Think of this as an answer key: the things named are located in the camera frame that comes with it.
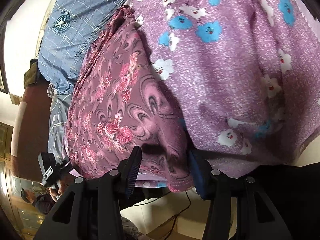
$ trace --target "dark shirt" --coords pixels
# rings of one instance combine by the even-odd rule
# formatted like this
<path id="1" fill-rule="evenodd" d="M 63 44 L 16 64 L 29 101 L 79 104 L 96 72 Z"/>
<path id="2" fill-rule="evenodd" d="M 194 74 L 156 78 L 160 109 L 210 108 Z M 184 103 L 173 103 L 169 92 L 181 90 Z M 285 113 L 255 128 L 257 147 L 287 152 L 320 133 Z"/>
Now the dark shirt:
<path id="1" fill-rule="evenodd" d="M 49 213 L 54 204 L 55 201 L 52 199 L 50 194 L 40 195 L 32 203 L 32 205 L 44 215 Z"/>

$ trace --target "white wall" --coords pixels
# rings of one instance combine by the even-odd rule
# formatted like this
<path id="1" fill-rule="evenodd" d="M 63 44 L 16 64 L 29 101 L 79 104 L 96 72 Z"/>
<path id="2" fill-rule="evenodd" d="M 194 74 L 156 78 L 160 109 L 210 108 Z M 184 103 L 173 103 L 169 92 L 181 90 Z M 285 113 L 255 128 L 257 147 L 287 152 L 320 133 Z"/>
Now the white wall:
<path id="1" fill-rule="evenodd" d="M 35 57 L 44 15 L 51 0 L 26 0 L 7 23 L 4 38 L 4 65 L 9 92 L 22 96 L 23 76 Z M 13 125 L 18 106 L 0 92 L 0 122 Z"/>

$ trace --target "person's hand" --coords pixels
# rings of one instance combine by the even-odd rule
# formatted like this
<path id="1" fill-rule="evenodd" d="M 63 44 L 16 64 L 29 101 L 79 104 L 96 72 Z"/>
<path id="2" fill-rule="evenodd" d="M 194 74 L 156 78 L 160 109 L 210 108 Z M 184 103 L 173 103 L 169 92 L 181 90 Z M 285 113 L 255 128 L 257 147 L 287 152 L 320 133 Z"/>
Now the person's hand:
<path id="1" fill-rule="evenodd" d="M 60 182 L 60 187 L 58 191 L 56 189 L 49 187 L 50 196 L 55 202 L 57 202 L 57 196 L 58 195 L 61 196 L 67 188 L 67 185 L 64 180 L 60 180 L 59 182 Z"/>

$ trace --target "blue plaid pillow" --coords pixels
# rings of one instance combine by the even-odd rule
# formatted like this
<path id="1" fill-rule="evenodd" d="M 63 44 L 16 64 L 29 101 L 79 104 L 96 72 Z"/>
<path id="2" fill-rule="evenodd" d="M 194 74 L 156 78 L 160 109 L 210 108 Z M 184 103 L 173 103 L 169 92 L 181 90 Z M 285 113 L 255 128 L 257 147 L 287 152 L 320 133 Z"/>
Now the blue plaid pillow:
<path id="1" fill-rule="evenodd" d="M 44 31 L 38 67 L 58 94 L 70 94 L 84 55 L 126 0 L 57 0 Z"/>

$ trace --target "embroidered logo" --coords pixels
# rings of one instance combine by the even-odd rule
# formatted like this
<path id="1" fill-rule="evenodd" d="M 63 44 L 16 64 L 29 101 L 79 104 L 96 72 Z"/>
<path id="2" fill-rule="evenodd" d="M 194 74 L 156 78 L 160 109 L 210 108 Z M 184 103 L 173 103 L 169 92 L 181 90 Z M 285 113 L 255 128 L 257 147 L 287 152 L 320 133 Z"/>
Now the embroidered logo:
<path id="1" fill-rule="evenodd" d="M 56 22 L 53 24 L 53 29 L 57 33 L 63 33 L 70 26 L 70 13 L 62 12 Z"/>

